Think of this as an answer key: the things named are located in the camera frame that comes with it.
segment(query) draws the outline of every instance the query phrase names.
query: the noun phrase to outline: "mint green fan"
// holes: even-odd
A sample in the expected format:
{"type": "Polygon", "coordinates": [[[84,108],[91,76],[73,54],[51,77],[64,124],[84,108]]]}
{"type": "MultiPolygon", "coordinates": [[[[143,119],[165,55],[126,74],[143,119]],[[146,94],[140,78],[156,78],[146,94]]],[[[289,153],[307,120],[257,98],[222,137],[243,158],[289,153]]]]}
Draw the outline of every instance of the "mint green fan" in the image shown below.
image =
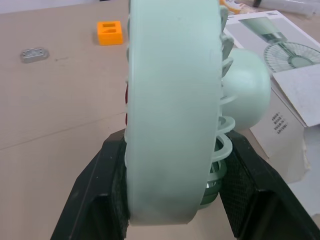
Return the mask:
{"type": "Polygon", "coordinates": [[[232,152],[226,133],[245,127],[248,108],[250,125],[268,107],[269,74],[256,56],[232,50],[234,40],[223,34],[228,10],[218,1],[131,0],[129,12],[130,224],[186,224],[219,194],[232,152]],[[253,62],[257,67],[248,69],[253,62]],[[248,91],[240,69],[246,69],[248,91]],[[256,105],[247,104],[252,97],[256,105]]]}
{"type": "Polygon", "coordinates": [[[288,42],[267,17],[239,21],[270,44],[264,50],[264,60],[274,73],[320,64],[318,50],[296,42],[288,42]]]}

